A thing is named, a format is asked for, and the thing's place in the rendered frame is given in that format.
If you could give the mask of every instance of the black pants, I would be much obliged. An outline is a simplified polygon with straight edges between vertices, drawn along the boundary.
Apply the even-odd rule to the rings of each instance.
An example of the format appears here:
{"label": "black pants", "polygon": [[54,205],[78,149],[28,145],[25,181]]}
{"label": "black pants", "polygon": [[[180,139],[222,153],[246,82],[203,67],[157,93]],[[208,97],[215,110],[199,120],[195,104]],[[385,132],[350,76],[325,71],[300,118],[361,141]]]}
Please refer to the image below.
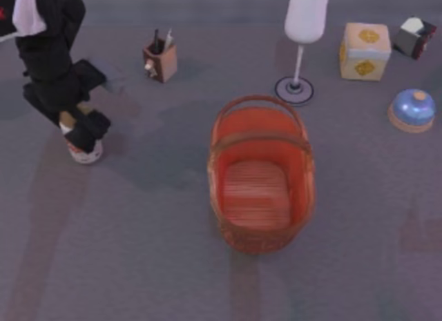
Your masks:
{"label": "black pants", "polygon": [[[66,40],[69,50],[72,48],[77,38],[79,29],[86,14],[86,7],[82,0],[57,0],[61,7],[61,16],[63,17],[62,34]],[[38,110],[44,117],[51,121],[55,126],[59,126],[59,112],[48,110],[32,90],[32,84],[26,84],[23,87],[24,98],[28,103]]]}

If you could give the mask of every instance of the floor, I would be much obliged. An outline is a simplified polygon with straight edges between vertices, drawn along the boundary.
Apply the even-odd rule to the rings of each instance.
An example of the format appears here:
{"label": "floor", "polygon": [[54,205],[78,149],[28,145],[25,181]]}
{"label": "floor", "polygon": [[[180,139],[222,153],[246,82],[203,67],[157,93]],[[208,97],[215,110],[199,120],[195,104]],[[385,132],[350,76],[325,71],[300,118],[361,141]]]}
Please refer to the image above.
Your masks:
{"label": "floor", "polygon": [[378,83],[339,77],[338,19],[307,48],[302,74],[316,96],[299,113],[314,149],[316,214],[281,252],[249,257],[216,229],[209,132],[228,101],[272,93],[292,74],[295,45],[279,23],[179,25],[179,72],[162,85],[142,70],[154,26],[106,18],[89,19],[74,50],[127,78],[123,95],[93,93],[114,123],[95,166],[74,164],[21,99],[23,66],[13,43],[0,46],[2,321],[442,318],[442,121],[408,135],[386,114],[404,88],[440,104],[440,34],[419,61],[394,53]]}

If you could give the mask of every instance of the small box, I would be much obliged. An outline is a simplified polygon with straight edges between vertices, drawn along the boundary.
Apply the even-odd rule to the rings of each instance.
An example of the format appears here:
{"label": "small box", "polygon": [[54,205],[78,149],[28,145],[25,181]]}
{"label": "small box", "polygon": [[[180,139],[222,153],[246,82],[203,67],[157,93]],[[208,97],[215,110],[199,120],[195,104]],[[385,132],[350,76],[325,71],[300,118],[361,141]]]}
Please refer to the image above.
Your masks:
{"label": "small box", "polygon": [[393,48],[417,60],[435,32],[436,26],[418,17],[410,17],[393,39]]}
{"label": "small box", "polygon": [[340,75],[344,79],[380,81],[392,53],[388,27],[348,23],[340,45]]}
{"label": "small box", "polygon": [[[158,39],[160,48],[164,48],[165,41]],[[160,54],[155,55],[152,53],[153,43],[143,48],[143,60],[144,65],[151,60],[152,68],[155,74],[152,79],[155,79],[161,83],[166,83],[177,72],[177,48],[174,43],[170,45],[166,51],[162,51]]]}

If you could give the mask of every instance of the basket handle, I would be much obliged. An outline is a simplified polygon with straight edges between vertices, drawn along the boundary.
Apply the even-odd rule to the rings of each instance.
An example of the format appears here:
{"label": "basket handle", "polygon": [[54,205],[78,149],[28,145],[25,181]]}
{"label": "basket handle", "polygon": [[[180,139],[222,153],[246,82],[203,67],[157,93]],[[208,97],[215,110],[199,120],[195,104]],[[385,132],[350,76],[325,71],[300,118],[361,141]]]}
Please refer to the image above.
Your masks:
{"label": "basket handle", "polygon": [[218,128],[221,124],[222,119],[224,118],[224,116],[233,108],[236,107],[240,104],[243,104],[244,102],[248,102],[248,101],[267,101],[267,102],[271,102],[275,105],[281,106],[283,107],[287,112],[290,113],[290,115],[293,117],[294,121],[296,122],[296,124],[298,125],[301,133],[302,133],[302,137],[304,139],[307,139],[307,135],[305,133],[305,127],[304,124],[302,123],[302,121],[299,118],[298,113],[289,105],[287,105],[285,102],[283,102],[282,100],[279,100],[278,98],[272,97],[270,95],[246,95],[244,97],[241,98],[237,98],[231,102],[229,102],[219,113],[218,116],[216,117],[215,123],[213,125],[213,129],[212,129],[212,141],[216,140],[216,136],[218,135]]}
{"label": "basket handle", "polygon": [[227,137],[223,137],[218,143],[211,147],[211,164],[209,166],[212,166],[213,162],[218,158],[219,154],[230,146],[255,139],[276,139],[299,147],[305,152],[307,156],[308,170],[314,170],[313,155],[310,143],[301,138],[286,133],[236,133]]}

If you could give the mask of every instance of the tissue box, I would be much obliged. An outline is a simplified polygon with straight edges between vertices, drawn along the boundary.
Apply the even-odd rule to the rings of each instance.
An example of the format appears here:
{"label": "tissue box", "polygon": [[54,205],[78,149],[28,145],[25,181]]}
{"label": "tissue box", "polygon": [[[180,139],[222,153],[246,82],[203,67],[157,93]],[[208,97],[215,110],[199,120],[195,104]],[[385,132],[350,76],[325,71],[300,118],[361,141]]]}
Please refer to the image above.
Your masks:
{"label": "tissue box", "polygon": [[418,17],[410,17],[393,39],[393,48],[417,60],[435,32],[436,26]]}
{"label": "tissue box", "polygon": [[344,79],[380,81],[391,53],[387,26],[348,23],[340,45],[340,75]]}

